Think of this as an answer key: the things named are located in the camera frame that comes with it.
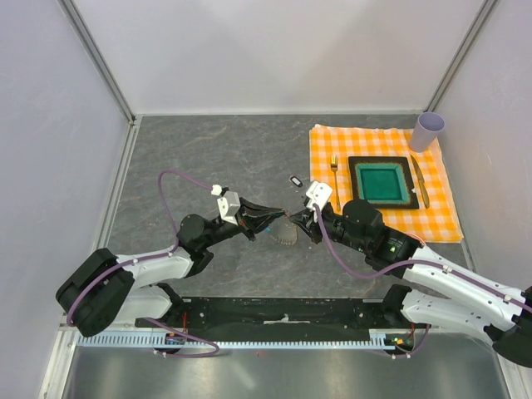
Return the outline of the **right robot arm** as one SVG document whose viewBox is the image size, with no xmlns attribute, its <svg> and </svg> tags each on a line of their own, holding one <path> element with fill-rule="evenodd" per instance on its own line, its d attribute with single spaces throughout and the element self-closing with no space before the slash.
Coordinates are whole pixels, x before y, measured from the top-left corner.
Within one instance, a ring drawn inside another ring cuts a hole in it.
<svg viewBox="0 0 532 399">
<path fill-rule="evenodd" d="M 317 205 L 290 221 L 318 244 L 342 244 L 362 253 L 373 273 L 393 275 L 440 294 L 439 298 L 396 284 L 381 306 L 390 327 L 404 322 L 449 328 L 487 342 L 522 367 L 531 366 L 531 291 L 497 283 L 445 259 L 420 240 L 385 225 L 366 200 L 349 201 L 341 214 Z"/>
</svg>

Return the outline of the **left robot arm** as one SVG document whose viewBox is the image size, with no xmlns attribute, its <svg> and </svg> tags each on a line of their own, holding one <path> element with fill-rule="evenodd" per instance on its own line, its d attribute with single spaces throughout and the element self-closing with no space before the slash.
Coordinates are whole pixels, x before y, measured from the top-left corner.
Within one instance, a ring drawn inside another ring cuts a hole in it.
<svg viewBox="0 0 532 399">
<path fill-rule="evenodd" d="M 95 250 L 56 292 L 68 325 L 92 337 L 114 323 L 137 318 L 155 318 L 165 327 L 179 323 L 183 314 L 180 297 L 163 282 L 203 272 L 214 257 L 209 247 L 239 234 L 253 241 L 285 215 L 283 209 L 243 198 L 231 204 L 220 199 L 219 206 L 229 208 L 229 217 L 185 216 L 176 244 L 168 249 L 137 255 Z"/>
</svg>

